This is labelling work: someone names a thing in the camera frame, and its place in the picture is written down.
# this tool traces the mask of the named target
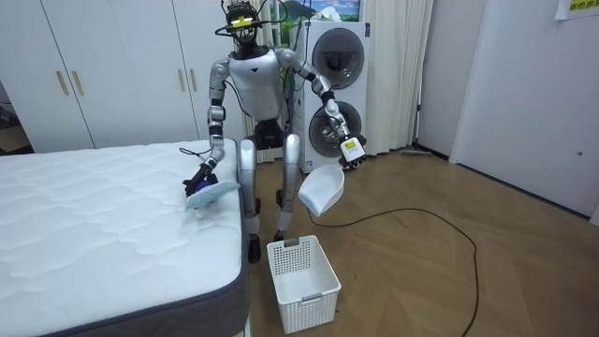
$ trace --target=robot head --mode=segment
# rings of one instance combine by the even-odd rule
[[[233,37],[240,48],[254,46],[258,28],[262,23],[256,9],[248,1],[234,2],[227,7],[226,26],[214,32],[216,35]]]

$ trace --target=white plastic scoop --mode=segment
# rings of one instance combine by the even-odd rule
[[[316,216],[328,211],[343,195],[345,176],[337,164],[315,169],[299,188],[298,197]]]

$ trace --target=white wall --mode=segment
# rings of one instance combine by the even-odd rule
[[[599,17],[555,21],[558,2],[488,1],[452,161],[591,215]]]
[[[487,0],[437,0],[425,56],[420,143],[451,154]]]

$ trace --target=cabinet door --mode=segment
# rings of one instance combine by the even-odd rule
[[[197,131],[201,139],[207,139],[206,111],[210,106],[210,70],[215,61],[227,57],[233,51],[233,39],[214,34],[217,28],[226,25],[219,0],[173,0],[173,5],[192,90]],[[226,90],[223,106],[226,108],[224,136],[240,141],[244,137],[243,115],[231,88]]]
[[[197,140],[177,23],[168,0],[111,0],[152,142]]]
[[[0,13],[0,79],[34,150],[93,148],[39,1],[0,1]]]
[[[42,0],[42,4],[95,146],[148,142],[110,1]]]
[[[197,139],[169,2],[42,2],[97,147]]]

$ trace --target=basket handle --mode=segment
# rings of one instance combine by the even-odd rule
[[[301,298],[301,304],[308,304],[312,302],[316,302],[322,298],[322,293],[313,294],[311,296],[306,296],[305,298]]]
[[[285,248],[297,246],[298,244],[300,244],[300,238],[287,239],[287,240],[283,241],[283,246]]]

